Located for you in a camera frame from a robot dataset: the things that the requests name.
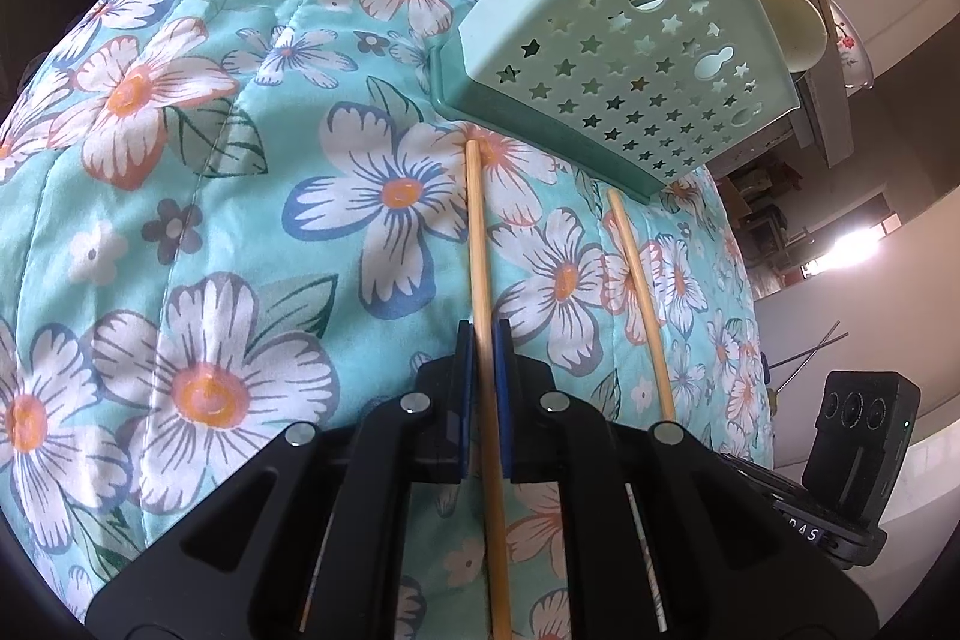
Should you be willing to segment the white floral bowl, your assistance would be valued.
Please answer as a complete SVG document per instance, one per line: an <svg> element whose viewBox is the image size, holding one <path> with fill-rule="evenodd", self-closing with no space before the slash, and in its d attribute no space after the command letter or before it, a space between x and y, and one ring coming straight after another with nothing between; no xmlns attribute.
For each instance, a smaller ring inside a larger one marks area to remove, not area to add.
<svg viewBox="0 0 960 640"><path fill-rule="evenodd" d="M864 42L854 29L851 19L839 7L835 0L830 2L833 26L835 26L835 46L843 71L844 89L846 96L853 96L861 89L871 89L875 76L871 57L867 53Z"/></svg>

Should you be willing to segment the floral quilted cloth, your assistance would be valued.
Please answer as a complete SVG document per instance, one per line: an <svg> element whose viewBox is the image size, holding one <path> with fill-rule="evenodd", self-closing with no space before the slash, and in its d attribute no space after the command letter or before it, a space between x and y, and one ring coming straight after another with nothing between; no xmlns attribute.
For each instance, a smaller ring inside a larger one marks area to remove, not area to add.
<svg viewBox="0 0 960 640"><path fill-rule="evenodd" d="M430 53L477 0L99 0L2 125L2 510L94 596L286 427L353 427L472 321L466 143L519 356L633 429L768 464L747 269L709 163L651 197L466 117ZM619 231L651 289L659 393ZM576 638L558 489L503 468L512 635ZM480 429L416 484L392 637L491 638Z"/></svg>

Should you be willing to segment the pale green rice paddle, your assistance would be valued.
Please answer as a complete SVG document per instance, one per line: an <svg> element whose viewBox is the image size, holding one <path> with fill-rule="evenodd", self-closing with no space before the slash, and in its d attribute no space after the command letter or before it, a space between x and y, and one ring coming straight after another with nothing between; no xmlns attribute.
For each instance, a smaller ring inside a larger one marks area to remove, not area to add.
<svg viewBox="0 0 960 640"><path fill-rule="evenodd" d="M804 73L827 50L827 26L811 0L760 0L791 73Z"/></svg>

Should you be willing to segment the mint green utensil holder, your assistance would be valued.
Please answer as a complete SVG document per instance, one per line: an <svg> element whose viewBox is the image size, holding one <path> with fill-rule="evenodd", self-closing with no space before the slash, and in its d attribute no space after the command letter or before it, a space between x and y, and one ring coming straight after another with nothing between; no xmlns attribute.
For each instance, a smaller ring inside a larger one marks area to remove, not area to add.
<svg viewBox="0 0 960 640"><path fill-rule="evenodd" d="M636 200L799 106L760 0L477 0L430 92Z"/></svg>

